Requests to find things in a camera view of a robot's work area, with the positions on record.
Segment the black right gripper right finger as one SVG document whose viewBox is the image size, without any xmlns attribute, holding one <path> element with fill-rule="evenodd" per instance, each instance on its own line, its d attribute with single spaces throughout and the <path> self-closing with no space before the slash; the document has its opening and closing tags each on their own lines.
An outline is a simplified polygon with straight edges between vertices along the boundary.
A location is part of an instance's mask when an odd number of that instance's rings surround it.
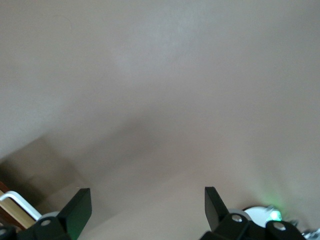
<svg viewBox="0 0 320 240">
<path fill-rule="evenodd" d="M 242 210 L 228 210 L 215 187 L 204 189 L 204 210 L 210 227 L 202 240 L 250 240 L 250 218 Z"/>
</svg>

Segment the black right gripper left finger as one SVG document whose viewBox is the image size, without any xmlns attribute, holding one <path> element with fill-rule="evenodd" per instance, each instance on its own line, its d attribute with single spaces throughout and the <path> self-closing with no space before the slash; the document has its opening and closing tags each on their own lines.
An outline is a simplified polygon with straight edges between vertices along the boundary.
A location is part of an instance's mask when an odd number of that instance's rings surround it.
<svg viewBox="0 0 320 240">
<path fill-rule="evenodd" d="M 57 216 L 45 217 L 18 234 L 20 240 L 77 240 L 92 215 L 91 190 L 81 188 Z"/>
</svg>

